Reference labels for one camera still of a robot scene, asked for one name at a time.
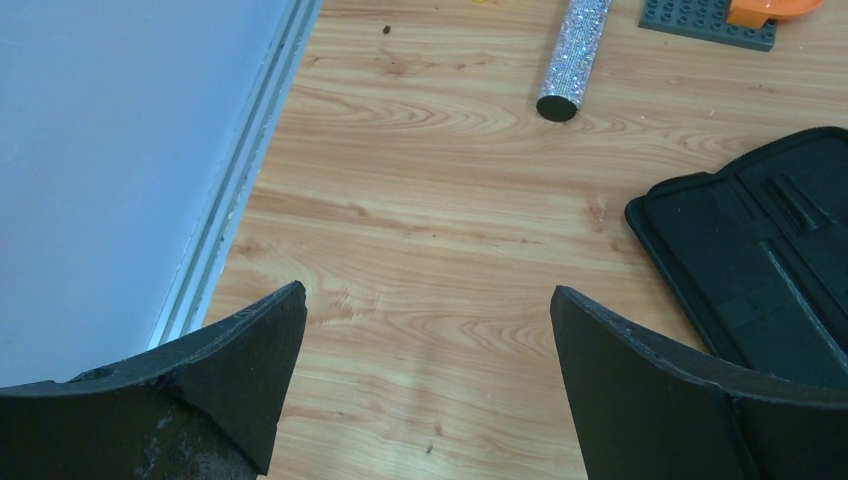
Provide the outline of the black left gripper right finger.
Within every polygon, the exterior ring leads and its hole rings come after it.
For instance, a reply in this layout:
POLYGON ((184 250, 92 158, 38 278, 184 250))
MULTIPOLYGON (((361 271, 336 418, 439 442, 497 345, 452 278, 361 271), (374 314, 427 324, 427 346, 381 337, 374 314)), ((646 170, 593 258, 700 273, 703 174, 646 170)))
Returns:
POLYGON ((847 395, 695 350, 557 287, 555 343, 592 479, 843 479, 847 395))

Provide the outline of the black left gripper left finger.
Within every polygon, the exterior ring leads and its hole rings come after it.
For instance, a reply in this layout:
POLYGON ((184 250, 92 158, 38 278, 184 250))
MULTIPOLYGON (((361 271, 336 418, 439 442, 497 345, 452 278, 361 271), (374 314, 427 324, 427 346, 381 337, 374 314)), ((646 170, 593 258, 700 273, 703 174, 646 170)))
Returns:
POLYGON ((255 479, 302 344, 292 282, 176 340, 58 383, 1 391, 5 479, 255 479))

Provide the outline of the black zip tool case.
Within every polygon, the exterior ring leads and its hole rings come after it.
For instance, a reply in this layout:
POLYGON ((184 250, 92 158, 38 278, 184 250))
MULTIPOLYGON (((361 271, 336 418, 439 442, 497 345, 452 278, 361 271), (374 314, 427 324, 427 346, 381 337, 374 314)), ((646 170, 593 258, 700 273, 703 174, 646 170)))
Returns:
POLYGON ((663 181, 626 221, 708 350, 847 386, 847 132, 802 130, 663 181))

